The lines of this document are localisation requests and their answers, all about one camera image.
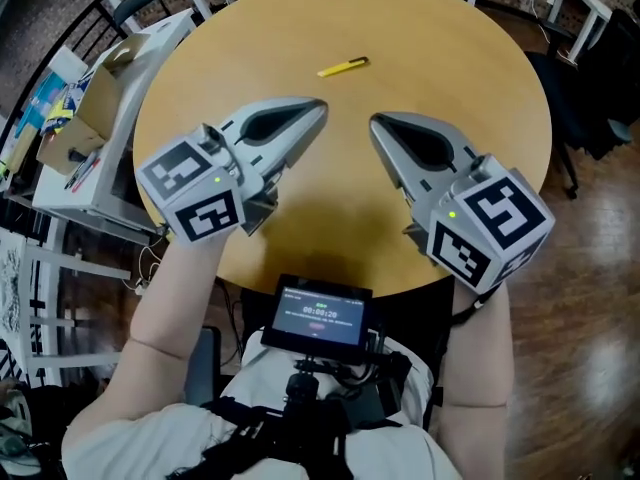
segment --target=wooden floor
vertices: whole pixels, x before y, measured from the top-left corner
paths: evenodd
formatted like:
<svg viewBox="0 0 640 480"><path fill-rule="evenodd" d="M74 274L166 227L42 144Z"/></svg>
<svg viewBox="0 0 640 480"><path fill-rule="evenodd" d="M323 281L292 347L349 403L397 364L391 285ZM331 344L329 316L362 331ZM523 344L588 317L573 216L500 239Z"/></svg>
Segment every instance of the wooden floor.
<svg viewBox="0 0 640 480"><path fill-rule="evenodd" d="M523 49L545 51L535 25L487 13ZM634 132L640 138L640 127ZM541 194L557 225L509 283L516 356L510 479L577 479L590 472L594 479L618 478L620 457L640 429L640 143L600 162L583 153L572 156L579 199L566 198L565 181L552 162ZM82 247L137 272L139 249L78 228L68 242L68 250ZM151 262L145 253L145 273ZM91 346L122 346L137 297L116 281L106 295L87 277L66 275L63 286L67 307L98 319L91 335L102 338ZM236 300L238 288L230 291ZM218 288L207 321L223 331L223 358L229 357L234 340ZM237 362L226 367L235 369Z"/></svg>

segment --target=chair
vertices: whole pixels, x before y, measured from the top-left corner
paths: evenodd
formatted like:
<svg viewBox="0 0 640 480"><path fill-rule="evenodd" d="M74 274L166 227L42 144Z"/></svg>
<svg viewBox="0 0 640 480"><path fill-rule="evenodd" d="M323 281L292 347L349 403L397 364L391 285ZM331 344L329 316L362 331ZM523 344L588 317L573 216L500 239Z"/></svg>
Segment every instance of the chair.
<svg viewBox="0 0 640 480"><path fill-rule="evenodd" d="M57 370L60 368L117 363L119 353L113 352L61 356L57 355L57 350L46 350L46 347L43 347L46 355L34 355L32 325L75 327L74 320L57 318L57 282L55 286L49 286L52 292L46 296L49 302L46 309L49 314L32 315L32 292L33 288L37 289L38 284L38 274L34 275L34 268L37 269L38 264L43 262L48 263L50 269L68 268L123 280L131 277L129 271L82 261L74 256L32 245L26 237L0 229L0 286L3 294L0 307L0 338L7 344L20 370L29 374L40 368L51 368L53 382L59 383ZM52 349L57 348L55 342L51 344Z"/></svg>
<svg viewBox="0 0 640 480"><path fill-rule="evenodd" d="M42 247L47 242L50 227L51 217L10 199L0 199L0 228L23 235L28 243ZM35 317L40 316L40 312L45 310L45 303L41 300L44 288L41 279L46 269L42 267L40 262L36 262L32 272L34 281L29 306L30 314ZM39 325L31 325L31 347L34 352L42 353L42 329ZM32 385L27 372L20 369L7 344L0 340L0 380L7 377L14 377ZM40 380L43 383L44 376L40 376Z"/></svg>
<svg viewBox="0 0 640 480"><path fill-rule="evenodd" d="M221 340L217 327L203 327L200 331L196 348L189 358L184 387L187 404L201 406L220 394Z"/></svg>
<svg viewBox="0 0 640 480"><path fill-rule="evenodd" d="M123 0L116 10L113 11L113 20L116 22L118 27L121 27L122 24L131 18L135 13L137 13L143 7L155 2L156 0ZM171 11L165 5L162 0L157 0L158 3L162 6L162 10L165 12L167 17L171 16Z"/></svg>
<svg viewBox="0 0 640 480"><path fill-rule="evenodd" d="M600 160L616 146L631 142L629 126L640 117L640 27L615 10L600 40L577 68L556 59L560 43L572 39L560 27L541 21L551 41L547 54L527 52L547 96L553 145L571 178L566 190L577 197L578 180L566 146L584 148Z"/></svg>

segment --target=black harness strap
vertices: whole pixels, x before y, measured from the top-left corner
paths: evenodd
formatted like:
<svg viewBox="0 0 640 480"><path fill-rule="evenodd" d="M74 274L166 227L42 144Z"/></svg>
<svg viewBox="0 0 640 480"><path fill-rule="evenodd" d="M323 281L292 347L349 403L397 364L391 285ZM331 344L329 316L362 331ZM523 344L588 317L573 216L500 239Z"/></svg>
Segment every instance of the black harness strap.
<svg viewBox="0 0 640 480"><path fill-rule="evenodd" d="M379 377L393 379L402 397L411 361L394 352L379 369ZM388 394L380 392L388 399ZM388 407L381 400L381 405ZM310 480L353 480L346 462L346 437L352 428L338 398L327 398L313 404L300 418L287 418L285 413L267 407L248 407L231 397L222 397L203 408L236 425L225 442L203 452L203 461L170 478L215 478L231 480L266 458L292 462L302 466ZM400 427L383 419L367 422L357 428L374 430Z"/></svg>

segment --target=table top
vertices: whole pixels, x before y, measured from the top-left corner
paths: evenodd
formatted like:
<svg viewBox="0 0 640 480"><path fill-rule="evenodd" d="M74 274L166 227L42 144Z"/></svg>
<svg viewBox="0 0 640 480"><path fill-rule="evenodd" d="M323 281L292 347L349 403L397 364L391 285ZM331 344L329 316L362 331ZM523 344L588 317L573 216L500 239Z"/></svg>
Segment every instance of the table top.
<svg viewBox="0 0 640 480"><path fill-rule="evenodd" d="M603 4L600 0L582 0L585 2L591 9L596 11L601 18L609 21L611 19L612 10Z"/></svg>
<svg viewBox="0 0 640 480"><path fill-rule="evenodd" d="M68 176L51 167L43 166L33 196L33 206L46 209L89 209L97 203L99 187L113 186L118 163L131 136L147 89L180 39L193 28L191 14L193 11L187 9L140 32L149 34L149 38L135 59L118 75L117 81L122 89L122 96L111 138L100 151L100 163L75 193L64 188ZM103 52L95 65L102 63L118 44Z"/></svg>
<svg viewBox="0 0 640 480"><path fill-rule="evenodd" d="M316 75L361 56L369 66ZM219 124L242 105L280 96L321 98L329 119L284 172L276 212L253 236L237 230L229 239L218 273L245 288L272 292L290 273L382 296L447 275L402 234L410 212L372 146L376 112L450 122L535 189L547 172L542 86L506 32L462 0L240 0L196 29L158 73L140 110L134 164L201 122Z"/></svg>

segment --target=person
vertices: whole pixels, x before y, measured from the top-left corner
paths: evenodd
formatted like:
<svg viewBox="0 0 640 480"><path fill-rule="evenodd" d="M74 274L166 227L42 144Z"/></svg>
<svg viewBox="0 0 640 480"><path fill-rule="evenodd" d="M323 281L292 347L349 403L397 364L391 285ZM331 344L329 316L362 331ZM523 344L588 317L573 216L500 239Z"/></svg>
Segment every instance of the person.
<svg viewBox="0 0 640 480"><path fill-rule="evenodd" d="M70 480L165 479L202 460L202 452L225 442L234 426L204 408L180 403L226 236L208 243L173 241L131 321L130 337L105 393L70 425L62 462ZM474 294L457 284L453 311ZM359 479L500 479L504 476L507 401L513 384L513 351L506 288L481 311L451 331L442 376L444 404L437 444L422 427L432 376L415 354L387 339L412 363L402 426L361 430L346 438L346 462ZM247 406L282 410L295 355L248 340L242 368L225 388ZM319 396L337 385L316 374ZM274 459L258 462L234 478L306 478L301 466Z"/></svg>
<svg viewBox="0 0 640 480"><path fill-rule="evenodd" d="M79 383L30 387L13 377L0 381L0 471L11 478L58 478L67 426L104 391L84 369Z"/></svg>

